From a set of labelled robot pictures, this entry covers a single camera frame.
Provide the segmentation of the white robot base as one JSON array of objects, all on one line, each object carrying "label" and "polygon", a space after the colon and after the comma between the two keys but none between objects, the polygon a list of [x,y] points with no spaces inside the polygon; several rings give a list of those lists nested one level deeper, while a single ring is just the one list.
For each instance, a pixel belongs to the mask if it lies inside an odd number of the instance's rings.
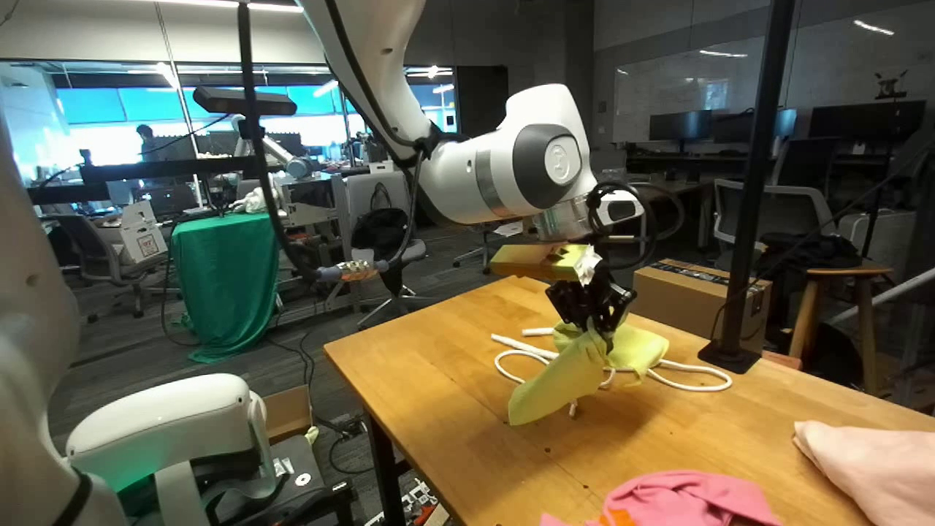
[{"label": "white robot base", "polygon": [[286,485],[265,434],[265,399],[238,374],[116,398],[67,434],[67,457],[116,495],[151,482],[163,526],[238,526]]}]

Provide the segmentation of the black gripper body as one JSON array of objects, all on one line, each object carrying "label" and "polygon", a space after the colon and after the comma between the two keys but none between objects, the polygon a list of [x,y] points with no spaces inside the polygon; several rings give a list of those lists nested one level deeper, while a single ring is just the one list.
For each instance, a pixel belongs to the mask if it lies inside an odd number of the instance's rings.
[{"label": "black gripper body", "polygon": [[638,292],[617,282],[609,266],[600,263],[591,282],[559,281],[547,287],[547,298],[566,325],[610,338]]}]

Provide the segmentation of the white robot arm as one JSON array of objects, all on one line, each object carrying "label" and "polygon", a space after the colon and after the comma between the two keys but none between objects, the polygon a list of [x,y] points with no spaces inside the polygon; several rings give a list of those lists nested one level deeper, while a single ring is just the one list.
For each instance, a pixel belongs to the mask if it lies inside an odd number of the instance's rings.
[{"label": "white robot arm", "polygon": [[[591,143],[565,85],[506,98],[506,120],[480,136],[446,139],[403,73],[423,0],[297,0],[325,57],[391,161],[451,222],[537,215],[562,235],[625,222],[644,206],[591,168]],[[115,526],[124,509],[53,444],[48,403],[80,346],[80,310],[20,186],[0,126],[0,522]]]}]

